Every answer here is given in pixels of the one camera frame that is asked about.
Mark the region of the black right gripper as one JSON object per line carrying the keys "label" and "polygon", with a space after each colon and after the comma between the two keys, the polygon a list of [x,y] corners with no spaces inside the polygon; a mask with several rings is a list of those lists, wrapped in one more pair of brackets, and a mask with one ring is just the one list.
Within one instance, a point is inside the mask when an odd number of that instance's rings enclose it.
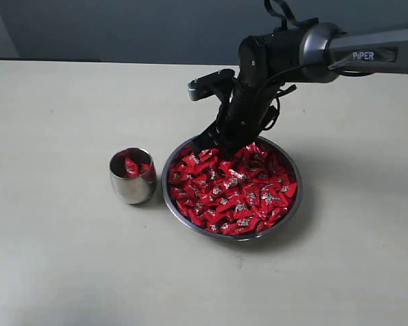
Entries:
{"label": "black right gripper", "polygon": [[233,96],[218,121],[212,122],[191,141],[194,155],[207,149],[220,149],[220,159],[229,161],[245,145],[254,141],[265,127],[278,84],[251,86],[242,76],[234,79]]}

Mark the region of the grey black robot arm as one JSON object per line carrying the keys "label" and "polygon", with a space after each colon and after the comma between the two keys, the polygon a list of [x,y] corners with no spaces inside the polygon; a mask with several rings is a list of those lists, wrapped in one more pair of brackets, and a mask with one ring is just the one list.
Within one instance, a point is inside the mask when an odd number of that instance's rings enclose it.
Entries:
{"label": "grey black robot arm", "polygon": [[344,33],[332,23],[296,23],[239,46],[239,71],[223,69],[192,80],[193,101],[217,96],[215,120],[192,141],[192,149],[219,149],[232,156],[273,127],[279,100],[298,83],[327,84],[338,77],[376,73],[408,75],[408,23],[378,31]]}

